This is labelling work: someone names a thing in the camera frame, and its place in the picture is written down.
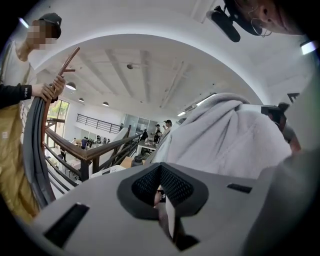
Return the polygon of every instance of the white shirt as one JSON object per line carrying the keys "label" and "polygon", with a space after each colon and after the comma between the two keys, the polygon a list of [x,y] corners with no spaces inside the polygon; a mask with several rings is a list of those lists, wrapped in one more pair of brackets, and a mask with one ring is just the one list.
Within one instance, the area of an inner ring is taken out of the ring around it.
{"label": "white shirt", "polygon": [[[17,86],[22,84],[28,72],[30,63],[29,61],[21,61],[16,53],[16,42],[12,42],[12,47],[9,50],[3,67],[3,84],[5,86]],[[35,71],[30,67],[29,75],[26,79],[26,85],[34,85],[37,83]],[[24,104],[27,106],[32,102],[31,99],[25,100]]]}
{"label": "white shirt", "polygon": [[163,132],[163,134],[162,134],[162,137],[166,136],[166,134],[167,134],[168,132],[170,132],[170,130],[171,130],[171,127],[168,127],[167,129],[165,129],[164,132]]}

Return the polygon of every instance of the black sleeve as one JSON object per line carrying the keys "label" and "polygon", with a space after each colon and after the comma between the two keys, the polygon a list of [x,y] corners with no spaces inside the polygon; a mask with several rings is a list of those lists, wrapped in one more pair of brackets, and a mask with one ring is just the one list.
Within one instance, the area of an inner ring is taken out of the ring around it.
{"label": "black sleeve", "polygon": [[20,85],[20,83],[17,86],[0,84],[0,109],[28,100],[31,98],[31,94],[31,85]]}
{"label": "black sleeve", "polygon": [[53,98],[53,99],[51,100],[51,103],[54,103],[54,102],[56,102],[57,100],[58,100],[58,97]]}

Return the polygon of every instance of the white ceiling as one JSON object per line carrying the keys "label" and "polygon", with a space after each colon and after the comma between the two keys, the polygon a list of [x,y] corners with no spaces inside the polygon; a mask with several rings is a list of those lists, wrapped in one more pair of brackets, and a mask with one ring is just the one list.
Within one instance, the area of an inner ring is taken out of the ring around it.
{"label": "white ceiling", "polygon": [[[213,92],[275,104],[286,90],[301,91],[314,70],[312,56],[300,52],[304,39],[277,34],[262,38],[235,25],[241,41],[233,43],[205,18],[222,2],[45,1],[26,19],[56,12],[62,17],[62,35],[30,61],[39,79],[48,81],[80,46],[70,65],[76,72],[65,74],[77,91],[66,89],[63,96],[82,97],[91,105],[108,101],[112,108],[146,118],[175,117]],[[127,68],[129,63],[134,69]]]}

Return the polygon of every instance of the hood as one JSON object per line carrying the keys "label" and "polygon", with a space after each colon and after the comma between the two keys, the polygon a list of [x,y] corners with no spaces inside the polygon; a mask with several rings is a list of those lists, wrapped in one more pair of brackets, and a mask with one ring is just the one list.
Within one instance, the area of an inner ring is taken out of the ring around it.
{"label": "hood", "polygon": [[220,93],[197,107],[171,131],[153,162],[168,162],[196,170],[258,178],[291,154],[278,127],[268,116],[235,109],[249,102],[236,94]]}

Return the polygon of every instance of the black mesh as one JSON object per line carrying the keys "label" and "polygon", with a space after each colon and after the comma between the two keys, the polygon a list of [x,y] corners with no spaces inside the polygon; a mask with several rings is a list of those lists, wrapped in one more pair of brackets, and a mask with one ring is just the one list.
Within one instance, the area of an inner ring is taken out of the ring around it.
{"label": "black mesh", "polygon": [[193,186],[166,168],[161,168],[161,186],[170,202],[175,207],[190,197]]}
{"label": "black mesh", "polygon": [[193,186],[170,170],[159,166],[137,179],[132,184],[132,192],[141,201],[153,205],[157,189],[161,185],[170,202],[175,207],[190,197]]}
{"label": "black mesh", "polygon": [[141,201],[153,206],[156,191],[160,184],[160,175],[158,168],[148,172],[132,184],[132,192]]}

